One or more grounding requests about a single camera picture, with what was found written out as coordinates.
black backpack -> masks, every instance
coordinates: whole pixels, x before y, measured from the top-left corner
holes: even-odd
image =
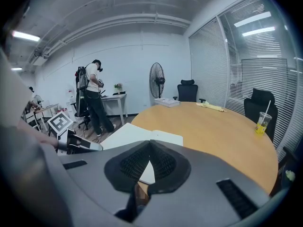
[[[79,90],[84,92],[89,84],[89,80],[87,79],[87,76],[86,76],[86,67],[79,66],[78,70],[75,73],[77,92]]]

cup with yellow liquid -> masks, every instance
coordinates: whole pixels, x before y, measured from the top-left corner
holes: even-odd
[[[263,135],[271,119],[272,117],[269,114],[260,112],[260,117],[256,126],[256,133]]]

black pedestal fan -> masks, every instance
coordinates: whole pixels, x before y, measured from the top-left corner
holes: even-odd
[[[159,63],[154,63],[150,71],[150,91],[153,97],[161,98],[164,89],[164,72]]]

white t-shirt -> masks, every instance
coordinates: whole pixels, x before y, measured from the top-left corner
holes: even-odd
[[[88,64],[88,66],[86,67],[86,76],[87,76],[87,79],[89,80],[89,84],[88,84],[86,90],[92,91],[92,92],[99,91],[98,85],[90,80],[91,74],[94,74],[98,80],[97,71],[98,71],[98,66],[94,63]]]

potted plant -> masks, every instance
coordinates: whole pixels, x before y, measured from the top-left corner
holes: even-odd
[[[114,88],[116,89],[116,92],[120,94],[122,91],[122,83],[114,84]]]

